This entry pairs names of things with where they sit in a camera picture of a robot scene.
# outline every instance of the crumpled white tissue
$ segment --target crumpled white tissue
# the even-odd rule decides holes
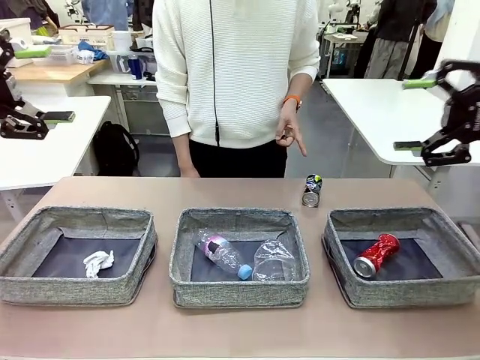
[[[86,269],[86,275],[89,279],[98,279],[98,272],[101,269],[111,268],[115,258],[113,257],[113,250],[110,255],[105,251],[97,251],[83,260]]]

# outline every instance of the white desk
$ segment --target white desk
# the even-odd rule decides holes
[[[424,89],[403,90],[392,79],[326,79],[331,95],[352,122],[373,153],[392,166],[423,167],[421,157],[411,151],[395,151],[395,141],[426,140],[440,129],[444,102]],[[350,148],[355,143],[352,132]],[[444,152],[458,144],[451,142]],[[472,161],[459,166],[480,166],[480,142],[470,145]],[[437,169],[430,180],[429,191],[438,190],[450,166]]]
[[[73,122],[57,124],[43,140],[0,137],[0,194],[15,220],[23,213],[12,190],[54,185],[80,165],[110,103],[109,97],[26,98],[46,111],[74,111]]]

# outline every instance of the can lid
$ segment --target can lid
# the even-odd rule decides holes
[[[305,193],[302,200],[306,206],[317,206],[320,202],[320,196],[318,193]]]
[[[366,257],[360,256],[353,260],[353,269],[363,278],[371,278],[377,273],[375,265]]]

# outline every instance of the plastic bottle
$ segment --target plastic bottle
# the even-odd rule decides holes
[[[255,253],[253,281],[294,281],[297,277],[295,257],[279,240],[260,245]]]
[[[245,263],[240,253],[225,238],[218,234],[201,229],[198,232],[196,246],[203,251],[215,264],[225,272],[236,274],[242,280],[247,280],[252,274],[252,268]]]

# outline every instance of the person in background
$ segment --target person in background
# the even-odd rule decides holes
[[[358,53],[355,69],[353,69],[354,79],[363,79],[365,77],[368,63],[370,62],[372,52],[374,51],[375,41],[377,40],[377,29],[375,26],[377,25],[381,4],[382,0],[375,1],[372,13],[368,17],[367,23],[364,25],[364,28],[368,30],[368,36],[365,39],[365,42],[361,45],[360,52]]]
[[[49,17],[47,7],[42,0],[0,0],[0,19],[16,19],[28,17],[30,29],[40,32],[39,35],[48,35],[44,28],[45,20],[54,32],[58,31],[57,25]]]
[[[436,6],[437,0],[383,0],[366,78],[398,77],[416,20],[425,23]]]
[[[47,0],[41,0],[41,1],[43,3],[43,6],[45,6],[45,8],[46,8],[46,15],[53,21],[55,26],[57,28],[59,28],[60,27],[59,15],[55,11],[52,10],[52,8],[48,4]]]
[[[82,0],[83,14],[95,25],[113,25],[128,30],[128,17],[134,12],[134,0]]]
[[[455,0],[436,0],[436,2],[436,9],[425,25],[417,62],[410,74],[410,79],[420,79],[427,71],[434,69],[449,28]]]
[[[368,16],[367,24],[365,25],[367,30],[377,24],[378,14],[380,13],[380,8],[382,7],[382,1],[383,0],[375,0],[375,4],[373,4],[373,10]]]
[[[157,97],[183,177],[283,178],[319,68],[316,0],[155,0]]]

